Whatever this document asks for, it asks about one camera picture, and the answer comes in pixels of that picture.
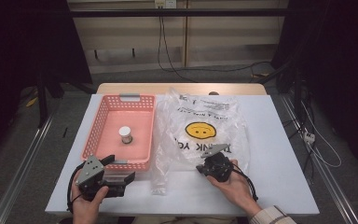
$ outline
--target sleeve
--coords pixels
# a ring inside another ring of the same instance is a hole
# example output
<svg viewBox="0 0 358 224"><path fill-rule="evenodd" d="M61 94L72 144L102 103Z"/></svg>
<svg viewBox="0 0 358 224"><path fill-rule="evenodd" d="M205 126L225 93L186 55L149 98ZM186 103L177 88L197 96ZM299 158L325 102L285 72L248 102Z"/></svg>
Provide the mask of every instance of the sleeve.
<svg viewBox="0 0 358 224"><path fill-rule="evenodd" d="M251 224L296 224L277 206L269 207L252 217Z"/></svg>

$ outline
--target plastic bag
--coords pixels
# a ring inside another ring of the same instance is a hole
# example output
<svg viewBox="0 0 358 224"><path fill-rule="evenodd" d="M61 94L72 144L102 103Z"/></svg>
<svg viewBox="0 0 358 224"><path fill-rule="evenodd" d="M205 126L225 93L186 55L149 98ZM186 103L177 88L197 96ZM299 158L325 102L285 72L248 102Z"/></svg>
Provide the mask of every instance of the plastic bag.
<svg viewBox="0 0 358 224"><path fill-rule="evenodd" d="M196 170L210 144L230 144L222 151L248 174L246 124L235 97L224 101L179 94L174 89L159 101L153 132L152 194L165 195L169 170Z"/></svg>

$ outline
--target pink basket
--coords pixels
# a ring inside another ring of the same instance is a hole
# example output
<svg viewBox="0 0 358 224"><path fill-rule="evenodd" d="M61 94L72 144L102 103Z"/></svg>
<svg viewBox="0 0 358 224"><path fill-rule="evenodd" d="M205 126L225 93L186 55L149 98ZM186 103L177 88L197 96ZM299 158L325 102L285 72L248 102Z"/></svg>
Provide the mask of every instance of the pink basket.
<svg viewBox="0 0 358 224"><path fill-rule="evenodd" d="M148 170L155 103L154 95L105 95L89 131L82 159L85 161L91 154L98 159L113 154L116 160L106 166L108 170ZM124 144L118 133L123 126L131 128L129 144Z"/></svg>

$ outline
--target white table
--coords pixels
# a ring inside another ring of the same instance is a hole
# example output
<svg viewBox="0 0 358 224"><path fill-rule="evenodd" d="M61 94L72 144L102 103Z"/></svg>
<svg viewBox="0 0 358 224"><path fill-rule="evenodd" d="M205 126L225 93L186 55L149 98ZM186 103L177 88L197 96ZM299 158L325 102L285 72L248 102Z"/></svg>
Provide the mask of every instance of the white table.
<svg viewBox="0 0 358 224"><path fill-rule="evenodd" d="M62 169L46 212L67 215L66 191L71 173L81 163L83 149L100 94L91 97L76 140ZM210 96L217 99L226 96ZM276 109L267 95L237 96L248 125L251 149L250 173L261 207L278 205L291 216L319 214ZM137 175L122 198L104 199L100 212L111 216L244 216L199 172L177 171L169 175L168 194L152 195L146 174Z"/></svg>

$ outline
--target pink plastic basket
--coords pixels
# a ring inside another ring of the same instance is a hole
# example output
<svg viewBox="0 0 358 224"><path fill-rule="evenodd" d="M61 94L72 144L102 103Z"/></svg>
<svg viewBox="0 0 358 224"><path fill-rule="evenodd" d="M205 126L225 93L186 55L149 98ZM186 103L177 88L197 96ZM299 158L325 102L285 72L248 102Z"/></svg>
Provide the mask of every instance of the pink plastic basket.
<svg viewBox="0 0 358 224"><path fill-rule="evenodd" d="M148 170L155 103L154 95L105 95L89 131L82 159L86 160L91 154L98 159L114 154L116 161L106 166L108 170ZM124 144L118 133L123 126L131 128L129 144Z"/></svg>

